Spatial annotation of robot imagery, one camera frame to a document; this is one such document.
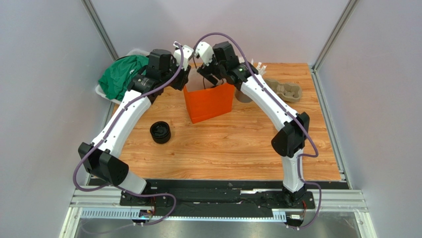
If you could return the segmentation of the orange paper bag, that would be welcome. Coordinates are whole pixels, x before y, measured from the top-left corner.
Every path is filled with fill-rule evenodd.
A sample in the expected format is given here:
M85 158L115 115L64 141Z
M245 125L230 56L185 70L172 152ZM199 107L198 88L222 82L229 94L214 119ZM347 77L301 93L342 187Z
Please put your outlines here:
M193 124L232 111L234 86L225 81L213 86L197 73L200 63L190 63L191 70L183 94L189 118Z

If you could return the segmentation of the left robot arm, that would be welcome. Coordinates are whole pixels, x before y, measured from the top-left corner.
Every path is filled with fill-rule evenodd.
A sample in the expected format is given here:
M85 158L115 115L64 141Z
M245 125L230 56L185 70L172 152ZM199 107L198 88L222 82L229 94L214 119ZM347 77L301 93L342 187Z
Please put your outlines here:
M148 63L136 71L118 107L100 134L91 143L81 143L78 153L81 161L74 173L84 167L89 174L123 191L142 194L147 181L130 171L119 159L122 148L140 117L155 99L170 86L183 90L191 69L189 60L194 50L175 43L175 51L154 49Z

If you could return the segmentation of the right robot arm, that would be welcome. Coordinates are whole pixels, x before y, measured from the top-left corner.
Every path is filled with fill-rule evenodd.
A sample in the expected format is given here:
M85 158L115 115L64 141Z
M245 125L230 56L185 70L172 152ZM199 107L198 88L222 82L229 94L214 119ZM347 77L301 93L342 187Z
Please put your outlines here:
M202 76L225 79L270 118L278 131L271 145L282 158L283 190L292 199L299 199L305 193L305 187L300 179L302 164L298 162L298 155L304 150L310 117L306 113L298 114L283 102L251 63L239 61L228 41L214 46L201 41L195 45L195 57L203 61L198 69Z

